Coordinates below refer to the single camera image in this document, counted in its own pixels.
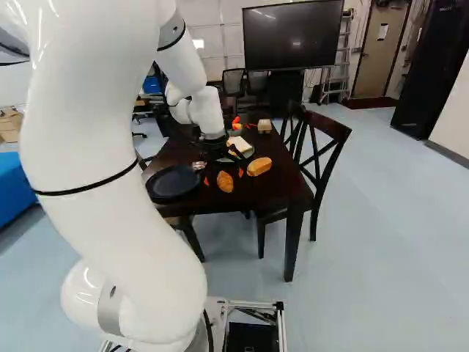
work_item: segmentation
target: black joint ring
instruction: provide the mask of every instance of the black joint ring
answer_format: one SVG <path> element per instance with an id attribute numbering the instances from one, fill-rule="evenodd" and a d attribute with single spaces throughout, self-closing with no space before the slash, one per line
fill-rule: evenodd
<path id="1" fill-rule="evenodd" d="M 114 176 L 110 176 L 106 178 L 105 180 L 101 180 L 95 183 L 92 183 L 91 185 L 86 185 L 78 188 L 72 188 L 68 189 L 65 191 L 38 191 L 37 189 L 32 189 L 35 194 L 38 194 L 40 196 L 49 196 L 49 197 L 56 197 L 56 196 L 67 196 L 68 194 L 76 194 L 76 193 L 81 193 L 85 191 L 89 191 L 90 189 L 94 189 L 97 187 L 104 186 L 107 183 L 110 183 L 114 180 L 117 180 L 118 178 L 121 178 L 122 176 L 126 175 L 132 169 L 139 163 L 138 159 L 135 159 L 135 161 L 125 170 L 122 170 L 118 174 L 115 174 Z"/>
<path id="2" fill-rule="evenodd" d="M 180 36 L 178 38 L 176 38 L 176 40 L 173 43 L 169 43 L 168 45 L 162 46 L 162 47 L 158 48 L 157 51 L 163 51 L 163 50 L 169 49 L 173 45 L 176 45 L 177 42 L 179 42 L 182 39 L 182 37 L 184 36 L 184 33 L 185 33 L 185 22 L 184 22 L 184 28 L 182 29 L 182 32 L 181 32 Z"/>

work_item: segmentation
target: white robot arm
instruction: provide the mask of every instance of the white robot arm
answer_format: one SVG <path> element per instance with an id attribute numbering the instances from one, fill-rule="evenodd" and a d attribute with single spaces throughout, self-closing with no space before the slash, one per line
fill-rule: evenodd
<path id="1" fill-rule="evenodd" d="M 171 82 L 174 117 L 198 123 L 206 138 L 224 136 L 218 93 L 205 86 L 174 0 L 5 1 L 34 68 L 23 168 L 54 226 L 83 257 L 62 288 L 65 312 L 140 352 L 185 350 L 204 309 L 204 269 L 150 201 L 130 133 L 137 92 L 155 60 Z M 182 100 L 189 95 L 190 103 Z"/>

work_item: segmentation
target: wooden door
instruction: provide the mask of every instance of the wooden door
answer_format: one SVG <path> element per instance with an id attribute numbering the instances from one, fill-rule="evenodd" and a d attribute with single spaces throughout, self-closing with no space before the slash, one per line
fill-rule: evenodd
<path id="1" fill-rule="evenodd" d="M 381 97 L 394 68 L 396 50 L 407 20 L 407 2 L 378 7 L 373 1 L 363 51 L 352 91 L 353 98 Z"/>

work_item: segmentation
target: television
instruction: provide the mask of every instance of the television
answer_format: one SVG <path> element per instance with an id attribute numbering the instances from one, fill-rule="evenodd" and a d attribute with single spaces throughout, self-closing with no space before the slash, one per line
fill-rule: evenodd
<path id="1" fill-rule="evenodd" d="M 343 0 L 313 0 L 243 8 L 245 68 L 332 66 Z"/>

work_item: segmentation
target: table leg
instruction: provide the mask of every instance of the table leg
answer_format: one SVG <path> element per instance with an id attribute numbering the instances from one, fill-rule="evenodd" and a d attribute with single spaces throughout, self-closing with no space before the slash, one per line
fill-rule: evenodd
<path id="1" fill-rule="evenodd" d="M 303 207 L 296 202 L 293 202 L 288 207 L 284 263 L 284 279 L 286 282 L 293 281 L 298 244 L 300 243 L 301 225 L 303 224 L 303 214 Z"/>
<path id="2" fill-rule="evenodd" d="M 180 229 L 184 232 L 185 237 L 188 239 L 189 244 L 192 247 L 192 250 L 196 253 L 196 256 L 202 263 L 205 263 L 204 252 L 200 246 L 200 242 L 197 239 L 196 231 L 193 229 L 192 221 L 187 216 L 182 216 L 180 219 L 181 225 Z"/>

